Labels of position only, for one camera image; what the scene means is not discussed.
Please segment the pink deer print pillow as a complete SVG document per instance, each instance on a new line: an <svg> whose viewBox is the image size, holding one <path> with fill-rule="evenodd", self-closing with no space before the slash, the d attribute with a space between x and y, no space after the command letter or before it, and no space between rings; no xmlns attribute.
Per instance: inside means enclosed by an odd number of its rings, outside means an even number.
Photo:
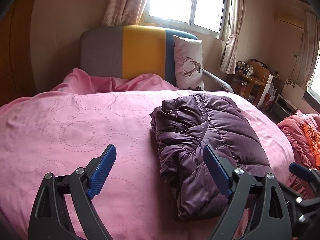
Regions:
<svg viewBox="0 0 320 240"><path fill-rule="evenodd" d="M175 78L178 88L204 90L202 41L174 35Z"/></svg>

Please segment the pink curtain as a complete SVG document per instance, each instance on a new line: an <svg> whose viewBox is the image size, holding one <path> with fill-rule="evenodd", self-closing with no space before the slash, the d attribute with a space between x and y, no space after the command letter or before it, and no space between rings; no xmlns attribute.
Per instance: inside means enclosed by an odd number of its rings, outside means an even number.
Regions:
<svg viewBox="0 0 320 240"><path fill-rule="evenodd" d="M124 26L140 22L148 0L109 0L100 25Z"/></svg>
<svg viewBox="0 0 320 240"><path fill-rule="evenodd" d="M247 0L231 0L229 33L219 62L220 71L225 74L235 74L236 54L246 11L246 1Z"/></svg>

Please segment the white low shelf unit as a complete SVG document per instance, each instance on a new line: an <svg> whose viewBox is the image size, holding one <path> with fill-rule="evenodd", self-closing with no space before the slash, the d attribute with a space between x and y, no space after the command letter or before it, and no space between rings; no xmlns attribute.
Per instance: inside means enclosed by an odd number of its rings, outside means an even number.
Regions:
<svg viewBox="0 0 320 240"><path fill-rule="evenodd" d="M294 115L300 108L305 91L290 79L286 79L282 91L277 95L270 113L281 120Z"/></svg>

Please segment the bright bedroom window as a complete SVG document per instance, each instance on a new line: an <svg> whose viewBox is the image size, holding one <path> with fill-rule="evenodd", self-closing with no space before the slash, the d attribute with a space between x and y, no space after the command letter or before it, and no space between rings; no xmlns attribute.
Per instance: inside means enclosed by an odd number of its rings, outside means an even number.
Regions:
<svg viewBox="0 0 320 240"><path fill-rule="evenodd" d="M148 0L143 22L221 39L229 0Z"/></svg>

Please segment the red orange ruffled quilt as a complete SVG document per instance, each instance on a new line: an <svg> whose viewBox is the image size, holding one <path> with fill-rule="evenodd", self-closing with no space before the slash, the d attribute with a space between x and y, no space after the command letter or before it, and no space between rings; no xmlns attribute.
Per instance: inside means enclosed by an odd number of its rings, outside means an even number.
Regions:
<svg viewBox="0 0 320 240"><path fill-rule="evenodd" d="M297 111L277 126L292 147L295 163L319 170L319 115Z"/></svg>

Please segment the wall air conditioner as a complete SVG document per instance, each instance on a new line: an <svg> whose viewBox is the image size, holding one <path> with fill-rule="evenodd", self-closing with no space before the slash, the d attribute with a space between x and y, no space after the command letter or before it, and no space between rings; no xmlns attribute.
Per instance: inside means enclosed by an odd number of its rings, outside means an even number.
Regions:
<svg viewBox="0 0 320 240"><path fill-rule="evenodd" d="M288 14L282 14L282 13L277 13L277 20L279 22L283 22L286 24L289 24L297 29L299 29L300 31L304 32L305 30L305 23L302 20L299 20L291 15Z"/></svg>

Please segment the wooden wardrobe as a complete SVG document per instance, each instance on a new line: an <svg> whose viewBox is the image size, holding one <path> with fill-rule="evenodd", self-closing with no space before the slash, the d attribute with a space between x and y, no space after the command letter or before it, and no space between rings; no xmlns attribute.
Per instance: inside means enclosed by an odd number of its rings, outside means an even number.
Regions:
<svg viewBox="0 0 320 240"><path fill-rule="evenodd" d="M15 0L1 20L1 105L37 93L30 56L35 0Z"/></svg>

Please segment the grey yellow blue headboard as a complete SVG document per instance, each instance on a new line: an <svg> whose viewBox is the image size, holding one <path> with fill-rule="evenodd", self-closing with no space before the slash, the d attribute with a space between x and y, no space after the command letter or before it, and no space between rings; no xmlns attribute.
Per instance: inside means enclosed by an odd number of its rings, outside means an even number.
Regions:
<svg viewBox="0 0 320 240"><path fill-rule="evenodd" d="M176 85L174 36L185 31L142 25L100 27L80 37L80 69L90 76L134 79L156 74Z"/></svg>

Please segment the left pink curtain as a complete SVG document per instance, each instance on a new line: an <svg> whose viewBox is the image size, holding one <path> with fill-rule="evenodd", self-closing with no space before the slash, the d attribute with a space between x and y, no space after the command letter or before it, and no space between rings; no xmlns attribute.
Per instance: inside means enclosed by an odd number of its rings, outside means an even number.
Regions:
<svg viewBox="0 0 320 240"><path fill-rule="evenodd" d="M109 0L100 25L124 26L140 22L148 0Z"/></svg>

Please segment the pink dotted bed cover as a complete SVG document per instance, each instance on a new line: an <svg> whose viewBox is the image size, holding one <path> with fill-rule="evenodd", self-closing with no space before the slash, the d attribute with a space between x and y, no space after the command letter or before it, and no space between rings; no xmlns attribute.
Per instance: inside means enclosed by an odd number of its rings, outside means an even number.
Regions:
<svg viewBox="0 0 320 240"><path fill-rule="evenodd" d="M1 209L22 238L45 174L72 173L109 144L117 158L93 204L114 239L205 239L216 220L179 222L159 177L150 114L189 95L154 74L132 81L74 69L49 92L1 107Z"/></svg>

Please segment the grey curved bed rail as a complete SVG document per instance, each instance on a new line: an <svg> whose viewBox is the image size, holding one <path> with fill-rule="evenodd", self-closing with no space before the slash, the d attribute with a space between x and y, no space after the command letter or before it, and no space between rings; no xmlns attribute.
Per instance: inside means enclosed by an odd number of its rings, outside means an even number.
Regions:
<svg viewBox="0 0 320 240"><path fill-rule="evenodd" d="M220 79L216 75L212 74L211 72L203 69L203 75L205 77L210 78L211 80L213 80L215 83L217 83L225 91L230 92L230 93L234 93L232 87L228 83L226 83L225 81L223 81L222 79Z"/></svg>

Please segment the cluttered wooden desk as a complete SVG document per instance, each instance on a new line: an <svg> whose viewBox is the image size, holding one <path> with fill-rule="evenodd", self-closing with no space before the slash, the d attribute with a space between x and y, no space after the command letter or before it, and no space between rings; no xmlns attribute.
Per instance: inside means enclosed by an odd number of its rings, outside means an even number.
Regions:
<svg viewBox="0 0 320 240"><path fill-rule="evenodd" d="M273 81L281 80L277 71L271 72L266 64L255 59L249 59L248 62L238 61L235 74L231 78L234 93L251 101L258 108L263 105Z"/></svg>

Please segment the purple quilted down jacket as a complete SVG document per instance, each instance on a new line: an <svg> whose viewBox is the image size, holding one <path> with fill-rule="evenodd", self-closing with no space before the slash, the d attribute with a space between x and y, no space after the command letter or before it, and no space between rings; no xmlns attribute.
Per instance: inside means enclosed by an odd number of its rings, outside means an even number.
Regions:
<svg viewBox="0 0 320 240"><path fill-rule="evenodd" d="M195 93L165 100L151 113L160 176L171 189L180 220L221 215L228 200L213 179L204 153L213 151L233 168L263 177L271 172L261 142L229 97Z"/></svg>

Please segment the right pink curtain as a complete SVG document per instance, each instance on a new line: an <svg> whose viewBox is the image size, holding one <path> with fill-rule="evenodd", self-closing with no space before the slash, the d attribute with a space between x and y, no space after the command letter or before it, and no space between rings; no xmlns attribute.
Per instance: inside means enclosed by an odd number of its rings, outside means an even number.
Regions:
<svg viewBox="0 0 320 240"><path fill-rule="evenodd" d="M235 74L236 54L246 11L246 1L247 0L231 0L229 33L219 62L220 71L225 74Z"/></svg>

